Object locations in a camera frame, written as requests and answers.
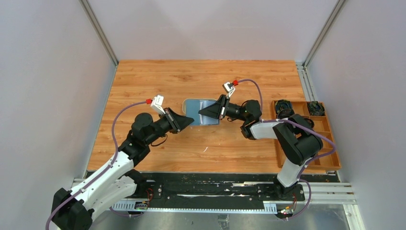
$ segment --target gray wall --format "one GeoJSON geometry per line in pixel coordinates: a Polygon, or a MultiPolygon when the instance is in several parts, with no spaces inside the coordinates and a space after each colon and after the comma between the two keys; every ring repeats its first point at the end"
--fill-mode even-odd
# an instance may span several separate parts
{"type": "Polygon", "coordinates": [[[90,0],[119,59],[303,61],[337,0],[90,0]]]}
{"type": "Polygon", "coordinates": [[[44,229],[83,174],[115,68],[79,1],[2,1],[0,229],[44,229]]]}
{"type": "Polygon", "coordinates": [[[405,12],[349,0],[309,67],[368,230],[405,228],[405,12]]]}

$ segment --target wooden table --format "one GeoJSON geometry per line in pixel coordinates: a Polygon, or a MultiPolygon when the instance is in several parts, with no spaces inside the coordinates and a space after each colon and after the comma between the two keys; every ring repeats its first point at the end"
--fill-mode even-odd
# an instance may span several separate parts
{"type": "MultiPolygon", "coordinates": [[[[263,119],[270,118],[270,103],[275,99],[304,101],[296,64],[293,61],[263,60],[122,60],[117,69],[109,99],[94,144],[88,170],[101,167],[114,153],[111,125],[125,106],[145,101],[157,94],[165,97],[164,107],[182,113],[187,98],[218,99],[225,94],[222,85],[234,79],[255,80],[262,91],[263,119]]],[[[259,100],[253,83],[237,86],[231,102],[259,100]]],[[[138,105],[119,118],[115,133],[119,145],[124,141],[134,118],[141,112],[158,115],[149,105],[138,105]]],[[[159,147],[136,167],[139,171],[277,173],[275,146],[270,139],[248,140],[240,133],[242,122],[221,121],[219,126],[190,126],[168,134],[159,147]]],[[[307,173],[321,173],[312,170],[307,173]]]]}

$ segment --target wooden tray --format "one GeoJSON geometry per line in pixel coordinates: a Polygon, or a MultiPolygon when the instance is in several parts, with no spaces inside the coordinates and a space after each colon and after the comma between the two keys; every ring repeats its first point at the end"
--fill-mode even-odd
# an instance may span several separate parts
{"type": "MultiPolygon", "coordinates": [[[[276,119],[276,111],[275,111],[275,103],[276,101],[271,102],[271,117],[272,119],[276,119]]],[[[310,118],[314,121],[315,127],[313,128],[314,131],[317,133],[327,137],[328,139],[332,140],[334,143],[334,137],[331,132],[331,126],[327,118],[327,112],[325,112],[324,116],[310,116],[309,110],[307,109],[307,102],[298,102],[298,101],[291,101],[293,110],[296,114],[300,114],[303,117],[310,118]]],[[[282,150],[281,145],[279,144],[278,140],[274,140],[275,142],[275,149],[276,149],[276,157],[278,159],[278,166],[281,168],[283,163],[285,162],[286,156],[282,150]]],[[[332,146],[323,140],[323,148],[318,153],[323,154],[332,150],[332,146]]],[[[314,162],[310,163],[308,169],[322,169],[326,171],[335,171],[341,168],[340,159],[338,158],[338,153],[335,151],[333,154],[329,156],[322,157],[314,162]]]]}

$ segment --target purple cable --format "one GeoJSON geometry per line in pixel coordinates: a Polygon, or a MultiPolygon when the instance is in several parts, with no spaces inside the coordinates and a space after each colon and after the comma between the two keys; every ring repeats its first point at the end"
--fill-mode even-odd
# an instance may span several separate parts
{"type": "Polygon", "coordinates": [[[261,93],[261,90],[259,89],[259,85],[253,79],[238,80],[238,83],[245,82],[245,81],[250,81],[250,82],[254,83],[255,86],[257,87],[258,93],[259,93],[259,99],[261,100],[261,112],[262,112],[262,93],[261,93]]]}
{"type": "MultiPolygon", "coordinates": [[[[118,157],[118,144],[117,144],[117,139],[115,138],[114,135],[114,127],[115,127],[115,123],[117,122],[118,117],[127,109],[139,105],[139,104],[145,104],[146,102],[137,102],[134,104],[131,104],[127,107],[125,107],[124,109],[122,109],[117,116],[115,117],[114,121],[113,121],[113,125],[112,125],[112,137],[113,137],[113,141],[114,141],[114,146],[115,146],[115,153],[112,159],[112,164],[114,164],[115,160],[118,157]]],[[[86,185],[84,185],[82,187],[82,189],[86,189],[88,188],[92,183],[94,183],[97,179],[99,179],[101,176],[103,176],[103,174],[105,174],[108,170],[110,169],[110,167],[106,167],[103,169],[103,171],[101,173],[99,173],[97,176],[95,176],[92,180],[90,180],[86,185]]],[[[79,195],[81,193],[81,189],[79,189],[75,194],[73,194],[72,196],[70,196],[68,199],[66,199],[64,202],[62,202],[59,206],[57,206],[55,208],[55,210],[51,213],[51,215],[48,217],[48,219],[46,220],[46,224],[45,224],[45,229],[49,230],[49,225],[51,224],[51,220],[52,218],[55,216],[55,214],[69,201],[71,201],[73,198],[75,198],[77,195],[79,195]]]]}
{"type": "Polygon", "coordinates": [[[310,200],[312,199],[312,188],[310,187],[310,184],[308,181],[303,180],[303,179],[299,179],[299,181],[306,183],[307,187],[309,188],[309,197],[307,198],[307,202],[304,205],[304,207],[298,213],[294,214],[291,217],[287,217],[287,218],[283,218],[283,219],[269,219],[269,221],[278,221],[278,220],[289,221],[290,219],[298,217],[300,214],[302,214],[306,210],[307,207],[309,207],[310,200]]]}
{"type": "Polygon", "coordinates": [[[330,139],[328,139],[327,137],[324,137],[324,136],[322,136],[322,135],[316,133],[315,131],[313,131],[313,130],[311,130],[311,129],[308,129],[308,128],[306,128],[306,127],[304,127],[304,126],[302,126],[302,125],[300,125],[300,124],[298,124],[298,123],[295,123],[295,122],[290,121],[290,120],[281,120],[281,119],[278,119],[278,120],[268,120],[268,121],[264,121],[264,122],[265,122],[265,123],[266,123],[266,122],[286,122],[286,123],[289,123],[289,124],[291,124],[291,125],[294,125],[294,126],[300,128],[300,129],[304,130],[304,131],[307,131],[307,132],[309,132],[309,133],[315,135],[316,137],[319,137],[319,138],[321,138],[321,139],[327,141],[327,142],[333,147],[333,149],[332,149],[331,151],[326,152],[326,153],[323,153],[323,154],[318,155],[318,156],[315,156],[315,157],[313,157],[311,160],[309,160],[308,162],[306,162],[306,163],[304,164],[305,166],[300,170],[299,174],[297,175],[297,178],[298,178],[298,179],[300,178],[300,176],[302,175],[303,171],[307,168],[307,166],[308,166],[311,162],[313,162],[313,161],[315,161],[315,160],[317,160],[317,159],[320,159],[321,157],[325,157],[325,156],[331,155],[331,154],[333,154],[333,153],[336,151],[336,145],[334,144],[334,142],[333,142],[332,140],[330,140],[330,139]]]}

